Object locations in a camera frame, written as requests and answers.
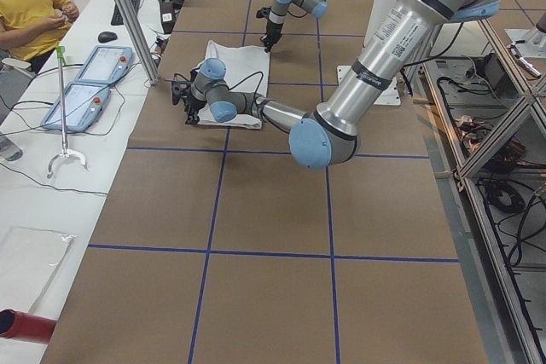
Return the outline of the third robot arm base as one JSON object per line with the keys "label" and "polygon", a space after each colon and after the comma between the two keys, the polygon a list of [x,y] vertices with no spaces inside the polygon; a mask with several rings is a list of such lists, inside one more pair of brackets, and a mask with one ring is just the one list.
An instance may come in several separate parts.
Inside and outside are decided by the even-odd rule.
{"label": "third robot arm base", "polygon": [[545,58],[545,14],[531,29],[506,29],[511,46],[524,58]]}

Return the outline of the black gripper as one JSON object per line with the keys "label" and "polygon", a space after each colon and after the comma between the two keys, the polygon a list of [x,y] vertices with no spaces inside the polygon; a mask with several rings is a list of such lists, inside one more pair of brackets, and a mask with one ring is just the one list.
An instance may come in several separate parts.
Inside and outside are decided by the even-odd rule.
{"label": "black gripper", "polygon": [[195,99],[194,97],[187,98],[187,118],[185,124],[197,125],[200,122],[199,111],[206,105],[205,101]]}
{"label": "black gripper", "polygon": [[270,53],[273,46],[279,41],[282,36],[283,23],[275,23],[271,20],[267,22],[266,34],[260,37],[260,42],[264,46],[264,52]]}

